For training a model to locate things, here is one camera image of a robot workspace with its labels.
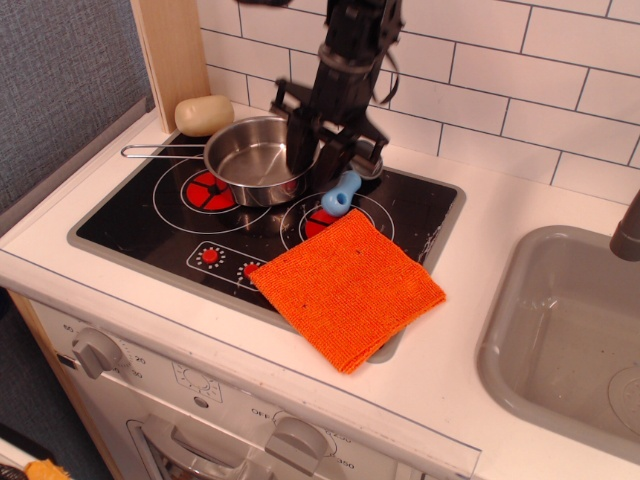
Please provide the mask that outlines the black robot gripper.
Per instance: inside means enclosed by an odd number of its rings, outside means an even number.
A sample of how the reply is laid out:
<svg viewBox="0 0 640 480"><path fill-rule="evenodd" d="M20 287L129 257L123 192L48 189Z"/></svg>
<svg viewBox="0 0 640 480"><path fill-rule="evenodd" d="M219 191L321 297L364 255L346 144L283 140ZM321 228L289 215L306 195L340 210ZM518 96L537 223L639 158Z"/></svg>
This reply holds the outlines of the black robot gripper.
<svg viewBox="0 0 640 480"><path fill-rule="evenodd" d="M328 47L320 48L318 55L314 85L309 88L279 79L271 103L271 111L287 121L287 167L298 175L313 162L314 189L344 171L358 140L374 145L368 157L371 163L382 158L388 144L388 138L367 117L388 52L382 51L370 62L363 57L347 59Z"/></svg>

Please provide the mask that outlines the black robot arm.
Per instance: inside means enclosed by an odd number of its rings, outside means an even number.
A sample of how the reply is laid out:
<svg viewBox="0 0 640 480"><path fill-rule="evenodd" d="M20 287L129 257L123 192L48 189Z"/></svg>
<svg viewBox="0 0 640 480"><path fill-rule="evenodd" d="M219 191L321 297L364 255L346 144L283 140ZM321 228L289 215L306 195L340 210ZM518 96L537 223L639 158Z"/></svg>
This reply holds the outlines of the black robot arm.
<svg viewBox="0 0 640 480"><path fill-rule="evenodd" d="M315 189L349 165L367 178L382 170L388 138L367 117L389 48L404 26L400 1L329 1L312 87L279 79L271 111L287 122L287 166L311 172Z"/></svg>

